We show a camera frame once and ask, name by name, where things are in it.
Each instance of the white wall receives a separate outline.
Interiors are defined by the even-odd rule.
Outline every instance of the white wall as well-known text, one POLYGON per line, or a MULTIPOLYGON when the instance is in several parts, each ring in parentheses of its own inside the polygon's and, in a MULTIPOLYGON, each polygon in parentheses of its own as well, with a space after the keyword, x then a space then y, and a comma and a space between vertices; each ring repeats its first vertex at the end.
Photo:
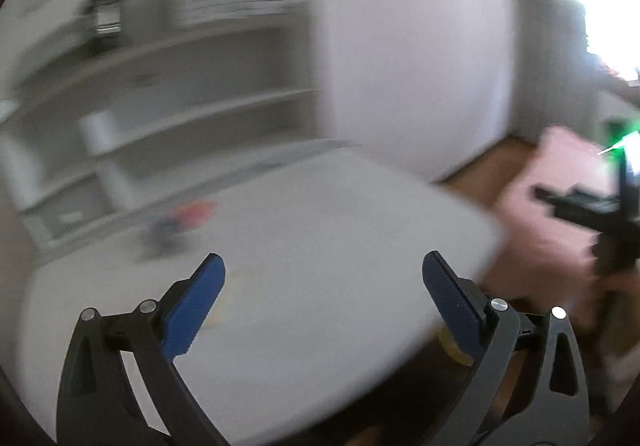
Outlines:
POLYGON ((640 126, 640 109, 635 108, 620 96, 608 90, 599 90, 596 94, 593 122, 591 123, 592 139, 607 146, 610 143, 606 122, 621 119, 633 126, 640 126))
MULTIPOLYGON (((68 20, 80 1, 51 0, 20 20, 21 0, 6 1, 0 82, 16 54, 68 20)), ((514 0, 324 0, 319 33, 333 135, 427 179, 504 135, 514 0)))

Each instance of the wooden floor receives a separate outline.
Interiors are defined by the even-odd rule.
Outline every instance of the wooden floor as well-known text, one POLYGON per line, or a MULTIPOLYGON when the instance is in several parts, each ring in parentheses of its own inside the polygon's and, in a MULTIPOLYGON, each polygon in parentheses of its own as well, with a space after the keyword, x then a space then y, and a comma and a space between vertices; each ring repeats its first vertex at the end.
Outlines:
POLYGON ((534 150, 530 144, 508 137, 444 183, 480 205, 491 207, 534 150))
MULTIPOLYGON (((533 151, 531 145, 507 138, 444 184, 490 208, 533 151)), ((415 446, 462 388, 468 372, 433 339, 350 407, 277 446, 415 446)))

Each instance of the window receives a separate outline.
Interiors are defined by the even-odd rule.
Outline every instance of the window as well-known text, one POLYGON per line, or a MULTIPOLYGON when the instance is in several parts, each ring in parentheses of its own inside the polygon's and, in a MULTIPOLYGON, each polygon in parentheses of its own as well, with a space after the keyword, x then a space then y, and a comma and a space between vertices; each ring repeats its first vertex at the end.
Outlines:
POLYGON ((626 81, 640 68, 640 0, 578 0, 585 7, 587 50, 626 81))

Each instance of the black object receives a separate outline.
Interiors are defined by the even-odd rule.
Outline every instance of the black object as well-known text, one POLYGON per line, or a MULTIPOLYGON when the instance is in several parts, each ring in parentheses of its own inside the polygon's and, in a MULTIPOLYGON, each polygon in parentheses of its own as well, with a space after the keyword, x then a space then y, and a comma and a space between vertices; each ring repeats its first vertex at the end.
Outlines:
POLYGON ((0 370, 0 446, 56 446, 0 370))
MULTIPOLYGON (((612 140, 625 135, 622 122, 610 122, 612 140)), ((599 197, 572 188, 567 195, 551 192, 541 186, 534 188, 537 199, 553 206, 553 216, 598 232, 596 245, 591 251, 596 257, 598 276, 609 276, 633 270, 640 258, 640 188, 624 149, 614 150, 618 163, 618 194, 599 197)), ((616 293, 607 293, 598 311, 595 333, 598 334, 607 320, 616 293)))
POLYGON ((446 409, 422 446, 585 446, 587 386, 569 319, 516 312, 458 278, 437 251, 422 264, 424 285, 464 351, 481 344, 465 391, 446 409), (528 350, 507 409, 487 419, 514 350, 528 350))
POLYGON ((640 376, 626 393, 625 399, 604 423, 602 431, 589 446, 631 446, 640 444, 640 376))
POLYGON ((186 248, 184 225, 176 216, 167 215, 151 224, 146 234, 149 255, 158 257, 186 248))
POLYGON ((56 427, 62 446, 228 446, 209 421, 172 363, 176 348, 186 352, 196 327, 180 314, 198 319, 208 293, 193 296, 191 286, 220 257, 210 254, 188 280, 174 283, 159 302, 146 300, 128 314, 101 316, 82 311, 66 354, 58 394, 56 427), (166 342, 175 336, 171 346, 166 342), (169 435, 149 427, 127 378, 121 350, 133 352, 140 374, 169 435))
POLYGON ((93 55, 115 48, 122 37, 122 0, 87 0, 82 23, 93 55))

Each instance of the green light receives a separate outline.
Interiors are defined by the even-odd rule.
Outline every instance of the green light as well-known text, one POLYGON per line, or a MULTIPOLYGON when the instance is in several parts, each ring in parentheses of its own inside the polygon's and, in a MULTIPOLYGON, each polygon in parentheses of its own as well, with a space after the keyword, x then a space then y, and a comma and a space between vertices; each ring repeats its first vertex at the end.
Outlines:
POLYGON ((624 149, 626 159, 631 165, 634 174, 638 174, 640 172, 640 134, 638 134, 638 131, 636 130, 630 134, 626 134, 626 136, 620 139, 616 144, 609 146, 602 150, 602 152, 598 152, 598 155, 610 152, 611 150, 617 150, 619 148, 624 149))
POLYGON ((626 134, 626 136, 620 139, 616 144, 609 146, 608 148, 605 148, 604 150, 602 150, 602 152, 598 152, 598 155, 602 155, 603 153, 610 152, 611 150, 617 150, 622 147, 625 147, 625 151, 626 151, 627 146, 635 146, 634 143, 638 142, 638 137, 639 137, 638 132, 632 132, 631 134, 626 134))

